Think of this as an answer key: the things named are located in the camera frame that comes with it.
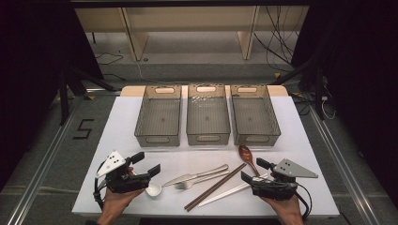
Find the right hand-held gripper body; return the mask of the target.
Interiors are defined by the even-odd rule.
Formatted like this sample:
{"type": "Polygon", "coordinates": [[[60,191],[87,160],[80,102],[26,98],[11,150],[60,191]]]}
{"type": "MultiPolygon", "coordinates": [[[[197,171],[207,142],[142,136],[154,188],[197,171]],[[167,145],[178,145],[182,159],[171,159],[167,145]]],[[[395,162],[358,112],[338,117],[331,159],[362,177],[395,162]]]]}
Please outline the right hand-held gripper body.
{"type": "Polygon", "coordinates": [[[318,174],[312,172],[296,162],[284,158],[275,164],[272,173],[272,180],[268,178],[252,177],[250,186],[253,195],[270,198],[277,201],[290,200],[297,193],[299,178],[317,178],[318,174]]]}

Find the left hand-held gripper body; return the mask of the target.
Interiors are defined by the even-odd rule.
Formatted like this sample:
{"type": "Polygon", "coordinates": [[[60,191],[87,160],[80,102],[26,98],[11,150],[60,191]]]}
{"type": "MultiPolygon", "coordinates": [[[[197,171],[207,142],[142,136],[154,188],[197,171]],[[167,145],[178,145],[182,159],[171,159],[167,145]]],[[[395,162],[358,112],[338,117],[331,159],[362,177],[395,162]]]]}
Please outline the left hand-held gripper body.
{"type": "Polygon", "coordinates": [[[130,174],[128,168],[131,164],[126,159],[114,150],[100,164],[95,177],[96,193],[102,188],[108,188],[113,193],[126,193],[148,187],[151,176],[148,173],[130,174]]]}

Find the white table cover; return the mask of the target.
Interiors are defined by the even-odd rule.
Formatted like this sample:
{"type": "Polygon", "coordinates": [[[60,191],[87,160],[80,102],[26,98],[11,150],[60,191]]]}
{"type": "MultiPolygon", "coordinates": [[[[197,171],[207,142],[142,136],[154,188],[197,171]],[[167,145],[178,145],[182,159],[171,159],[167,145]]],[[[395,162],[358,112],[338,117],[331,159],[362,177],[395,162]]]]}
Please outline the white table cover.
{"type": "MultiPolygon", "coordinates": [[[[271,101],[282,135],[271,147],[253,147],[251,149],[253,156],[275,164],[288,158],[317,173],[317,178],[300,178],[298,180],[302,184],[298,193],[308,202],[313,203],[312,217],[336,217],[338,209],[301,124],[293,100],[290,97],[273,97],[271,101]]],[[[144,152],[145,158],[136,163],[133,168],[138,173],[145,173],[160,164],[161,172],[153,177],[153,181],[162,185],[186,173],[201,173],[223,164],[227,164],[232,171],[242,164],[233,139],[230,139],[227,145],[190,146],[187,143],[186,132],[182,131],[178,147],[141,147],[134,137],[141,102],[140,97],[116,98],[99,140],[97,151],[72,208],[73,213],[90,216],[100,212],[100,208],[93,198],[94,179],[101,162],[114,150],[125,158],[138,152],[144,152]]],[[[163,187],[161,194],[157,197],[150,197],[144,193],[133,200],[125,210],[125,214],[139,218],[266,218],[275,215],[269,205],[252,195],[249,188],[216,202],[195,207],[191,211],[184,209],[185,205],[215,183],[216,181],[212,179],[187,190],[175,189],[172,186],[163,187]]]]}

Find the person's left hand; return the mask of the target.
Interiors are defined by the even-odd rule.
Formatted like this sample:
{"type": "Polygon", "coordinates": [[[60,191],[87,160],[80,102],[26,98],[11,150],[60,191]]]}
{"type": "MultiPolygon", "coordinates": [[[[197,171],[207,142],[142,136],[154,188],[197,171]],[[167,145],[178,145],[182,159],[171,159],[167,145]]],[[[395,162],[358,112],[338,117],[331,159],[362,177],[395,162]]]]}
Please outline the person's left hand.
{"type": "Polygon", "coordinates": [[[110,189],[107,189],[102,214],[105,216],[120,216],[131,201],[143,192],[143,189],[138,189],[126,193],[113,193],[110,189]]]}

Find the black curtain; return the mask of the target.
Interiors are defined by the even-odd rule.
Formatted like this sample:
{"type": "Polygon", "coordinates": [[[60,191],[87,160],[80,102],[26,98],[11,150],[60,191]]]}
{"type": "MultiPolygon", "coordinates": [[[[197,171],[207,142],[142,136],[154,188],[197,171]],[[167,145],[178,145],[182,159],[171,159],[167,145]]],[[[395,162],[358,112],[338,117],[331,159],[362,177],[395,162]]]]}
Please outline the black curtain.
{"type": "Polygon", "coordinates": [[[59,75],[100,67],[74,8],[62,0],[0,0],[0,190],[58,91],[59,75]]]}
{"type": "Polygon", "coordinates": [[[398,0],[314,0],[293,64],[310,58],[330,24],[324,75],[335,108],[398,208],[398,0]]]}

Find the smoky clear plastic bin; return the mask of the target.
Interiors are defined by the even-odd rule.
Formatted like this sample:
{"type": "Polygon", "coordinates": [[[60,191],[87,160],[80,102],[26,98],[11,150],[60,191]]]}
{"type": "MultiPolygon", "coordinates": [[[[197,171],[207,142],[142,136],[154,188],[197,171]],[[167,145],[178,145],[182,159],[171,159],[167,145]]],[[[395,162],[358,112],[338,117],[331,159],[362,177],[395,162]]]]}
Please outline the smoky clear plastic bin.
{"type": "Polygon", "coordinates": [[[188,86],[186,134],[189,145],[227,145],[231,133],[225,86],[188,86]]]}
{"type": "Polygon", "coordinates": [[[273,146],[281,130],[266,85],[231,85],[235,145],[273,146]]]}
{"type": "Polygon", "coordinates": [[[134,136],[142,147],[180,145],[180,85],[145,88],[134,136]]]}

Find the silver fork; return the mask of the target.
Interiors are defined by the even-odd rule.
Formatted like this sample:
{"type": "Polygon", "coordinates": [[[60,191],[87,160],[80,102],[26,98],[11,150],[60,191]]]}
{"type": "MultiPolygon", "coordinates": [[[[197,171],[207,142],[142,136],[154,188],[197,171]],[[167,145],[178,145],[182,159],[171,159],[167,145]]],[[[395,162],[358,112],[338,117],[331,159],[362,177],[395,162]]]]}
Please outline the silver fork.
{"type": "Polygon", "coordinates": [[[214,179],[217,177],[221,177],[221,176],[225,176],[229,173],[229,171],[225,171],[225,172],[218,172],[212,175],[208,175],[205,176],[204,178],[198,178],[198,179],[194,179],[194,180],[189,180],[189,181],[184,181],[181,183],[177,183],[175,184],[175,189],[189,189],[192,188],[195,184],[197,183],[201,183],[204,182],[206,180],[210,180],[210,179],[214,179]]]}

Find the black metal stand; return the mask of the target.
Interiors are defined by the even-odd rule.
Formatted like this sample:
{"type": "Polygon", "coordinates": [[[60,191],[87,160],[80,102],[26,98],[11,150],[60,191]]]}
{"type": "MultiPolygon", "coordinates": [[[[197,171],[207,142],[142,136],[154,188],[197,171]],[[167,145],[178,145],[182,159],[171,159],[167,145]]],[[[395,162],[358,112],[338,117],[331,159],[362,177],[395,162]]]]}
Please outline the black metal stand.
{"type": "Polygon", "coordinates": [[[324,115],[322,111],[322,97],[324,92],[323,87],[323,68],[317,58],[310,58],[301,66],[295,68],[293,71],[287,73],[285,76],[272,82],[271,85],[281,85],[299,74],[302,75],[298,88],[301,91],[314,91],[314,106],[318,117],[323,120],[324,115]]]}
{"type": "Polygon", "coordinates": [[[89,80],[93,84],[96,84],[97,86],[102,87],[107,91],[116,91],[115,87],[106,83],[103,79],[97,78],[80,68],[65,68],[58,75],[58,90],[61,104],[61,126],[63,126],[69,118],[68,88],[75,96],[83,96],[87,92],[87,89],[83,85],[83,80],[89,80]]]}

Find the reddish brown wooden spoon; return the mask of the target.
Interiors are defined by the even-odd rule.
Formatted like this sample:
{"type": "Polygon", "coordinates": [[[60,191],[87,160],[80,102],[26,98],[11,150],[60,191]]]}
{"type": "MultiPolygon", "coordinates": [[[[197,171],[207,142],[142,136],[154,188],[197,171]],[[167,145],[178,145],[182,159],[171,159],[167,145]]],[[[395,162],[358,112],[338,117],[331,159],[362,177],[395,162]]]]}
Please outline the reddish brown wooden spoon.
{"type": "Polygon", "coordinates": [[[251,166],[251,168],[253,169],[254,174],[256,176],[259,176],[260,173],[255,168],[255,165],[253,164],[253,154],[250,151],[250,149],[247,146],[245,146],[245,145],[241,145],[238,148],[238,152],[239,152],[239,155],[240,155],[241,159],[251,166]]]}

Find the aluminium floor rail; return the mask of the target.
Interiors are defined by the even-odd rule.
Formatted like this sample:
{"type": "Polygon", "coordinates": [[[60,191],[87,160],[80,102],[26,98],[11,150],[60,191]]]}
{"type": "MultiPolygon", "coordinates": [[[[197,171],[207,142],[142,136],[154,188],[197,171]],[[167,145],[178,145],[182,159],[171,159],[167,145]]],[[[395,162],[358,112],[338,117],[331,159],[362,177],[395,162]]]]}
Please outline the aluminium floor rail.
{"type": "Polygon", "coordinates": [[[375,214],[371,202],[365,196],[362,188],[360,187],[360,183],[357,181],[347,161],[344,159],[344,156],[332,137],[329,128],[325,122],[318,117],[313,107],[310,107],[310,112],[317,130],[320,133],[330,153],[330,156],[344,181],[344,185],[347,188],[354,204],[356,205],[365,225],[380,225],[380,221],[375,214]]]}
{"type": "Polygon", "coordinates": [[[38,134],[28,146],[16,169],[0,192],[0,197],[10,197],[14,203],[7,207],[5,225],[22,225],[35,200],[39,187],[43,184],[54,159],[65,140],[73,116],[81,105],[83,97],[68,98],[69,117],[60,125],[56,109],[61,103],[54,101],[38,134]]]}

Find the person's right hand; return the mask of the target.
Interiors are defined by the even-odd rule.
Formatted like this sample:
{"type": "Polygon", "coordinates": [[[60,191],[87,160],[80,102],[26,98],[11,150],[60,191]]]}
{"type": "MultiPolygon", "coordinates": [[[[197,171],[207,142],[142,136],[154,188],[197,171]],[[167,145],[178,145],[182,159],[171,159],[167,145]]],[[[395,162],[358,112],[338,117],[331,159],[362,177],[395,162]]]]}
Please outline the person's right hand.
{"type": "Polygon", "coordinates": [[[301,219],[299,200],[297,197],[292,197],[290,200],[284,201],[262,197],[262,200],[268,203],[282,220],[290,221],[301,219]]]}

